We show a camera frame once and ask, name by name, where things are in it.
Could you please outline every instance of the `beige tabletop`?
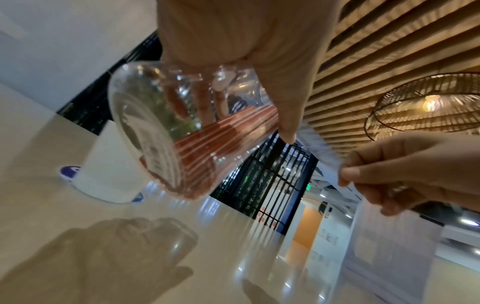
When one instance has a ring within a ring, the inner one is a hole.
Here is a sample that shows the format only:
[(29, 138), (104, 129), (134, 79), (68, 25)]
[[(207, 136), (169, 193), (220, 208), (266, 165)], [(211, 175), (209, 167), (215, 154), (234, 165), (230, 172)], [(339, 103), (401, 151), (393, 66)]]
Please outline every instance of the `beige tabletop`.
[(92, 133), (0, 88), (0, 303), (319, 303), (321, 283), (278, 256), (283, 236), (155, 184), (135, 204), (59, 177)]

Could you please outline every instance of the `clear plastic container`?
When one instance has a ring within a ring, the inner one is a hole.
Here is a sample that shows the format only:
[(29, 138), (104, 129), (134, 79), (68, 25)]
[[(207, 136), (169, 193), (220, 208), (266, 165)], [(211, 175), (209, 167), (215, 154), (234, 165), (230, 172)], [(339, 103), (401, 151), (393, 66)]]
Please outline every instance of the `clear plastic container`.
[(108, 99), (132, 155), (181, 199), (209, 195), (278, 128), (276, 108), (244, 64), (185, 71), (130, 63), (113, 74)]

